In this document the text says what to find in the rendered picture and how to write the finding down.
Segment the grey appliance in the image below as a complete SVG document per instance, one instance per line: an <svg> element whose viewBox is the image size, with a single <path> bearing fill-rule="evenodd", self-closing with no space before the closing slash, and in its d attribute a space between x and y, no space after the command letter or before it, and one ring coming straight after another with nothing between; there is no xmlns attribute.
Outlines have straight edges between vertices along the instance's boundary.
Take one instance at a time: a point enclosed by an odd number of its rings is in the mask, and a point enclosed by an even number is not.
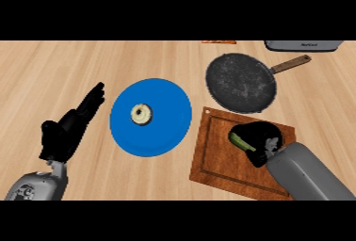
<svg viewBox="0 0 356 241"><path fill-rule="evenodd" d="M279 52L333 52L343 44L341 40L266 40L266 47Z"/></svg>

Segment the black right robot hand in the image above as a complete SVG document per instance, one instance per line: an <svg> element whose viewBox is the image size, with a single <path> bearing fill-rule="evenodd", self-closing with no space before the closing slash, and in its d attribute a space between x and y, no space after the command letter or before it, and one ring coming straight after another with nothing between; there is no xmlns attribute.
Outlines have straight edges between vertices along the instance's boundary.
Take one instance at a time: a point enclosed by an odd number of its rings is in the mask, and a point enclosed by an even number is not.
<svg viewBox="0 0 356 241"><path fill-rule="evenodd" d="M251 164L262 168L269 158L275 155L282 146L282 134L278 127L268 121L254 121L237 124L231 131L256 148L256 151L244 151Z"/></svg>

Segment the green squash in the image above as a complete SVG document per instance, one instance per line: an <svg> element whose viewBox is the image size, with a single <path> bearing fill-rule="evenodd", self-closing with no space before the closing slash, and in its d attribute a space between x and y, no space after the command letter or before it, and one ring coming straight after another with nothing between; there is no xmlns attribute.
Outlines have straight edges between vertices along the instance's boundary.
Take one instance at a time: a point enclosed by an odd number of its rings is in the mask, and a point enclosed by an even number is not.
<svg viewBox="0 0 356 241"><path fill-rule="evenodd" d="M253 152L256 151L256 148L250 146L250 144L241 139L241 137L231 132L228 135L231 143L244 151L251 150Z"/></svg>

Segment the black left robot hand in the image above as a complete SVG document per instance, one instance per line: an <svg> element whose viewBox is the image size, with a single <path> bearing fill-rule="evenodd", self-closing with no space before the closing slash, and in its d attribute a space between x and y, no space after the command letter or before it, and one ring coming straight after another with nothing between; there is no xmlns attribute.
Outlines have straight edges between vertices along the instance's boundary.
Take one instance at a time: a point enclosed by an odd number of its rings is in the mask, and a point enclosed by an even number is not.
<svg viewBox="0 0 356 241"><path fill-rule="evenodd" d="M105 101L105 84L99 83L59 121L42 123L42 152L39 158L65 163L80 146L86 127Z"/></svg>

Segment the blue plate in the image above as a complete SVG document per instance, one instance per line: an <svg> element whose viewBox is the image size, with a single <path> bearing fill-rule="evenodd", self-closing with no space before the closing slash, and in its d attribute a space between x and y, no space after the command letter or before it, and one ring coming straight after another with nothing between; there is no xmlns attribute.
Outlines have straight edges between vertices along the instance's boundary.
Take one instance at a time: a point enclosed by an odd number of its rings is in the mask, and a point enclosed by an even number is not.
<svg viewBox="0 0 356 241"><path fill-rule="evenodd" d="M127 153L152 157L179 145L191 120L192 106L183 89L172 81L151 78L133 83L118 95L110 131Z"/></svg>

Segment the pale round vegetable slice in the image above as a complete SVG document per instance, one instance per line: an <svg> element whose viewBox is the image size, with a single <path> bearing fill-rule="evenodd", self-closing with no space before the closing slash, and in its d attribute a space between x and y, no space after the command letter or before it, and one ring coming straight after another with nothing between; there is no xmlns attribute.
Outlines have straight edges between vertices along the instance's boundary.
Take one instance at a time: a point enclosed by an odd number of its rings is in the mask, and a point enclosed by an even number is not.
<svg viewBox="0 0 356 241"><path fill-rule="evenodd" d="M149 124L154 117L154 111L146 104L138 104L130 110L130 120L139 126Z"/></svg>

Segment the brown wooden cutting board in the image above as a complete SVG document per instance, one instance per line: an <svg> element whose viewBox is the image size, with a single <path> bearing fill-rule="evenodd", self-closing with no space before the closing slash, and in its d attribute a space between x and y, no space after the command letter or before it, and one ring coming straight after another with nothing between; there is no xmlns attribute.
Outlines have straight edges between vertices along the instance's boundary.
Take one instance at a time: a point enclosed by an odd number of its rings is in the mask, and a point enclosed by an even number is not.
<svg viewBox="0 0 356 241"><path fill-rule="evenodd" d="M256 200L290 201L293 196L268 168L253 166L245 152L228 140L231 128L254 121L253 117L203 108L189 180Z"/></svg>

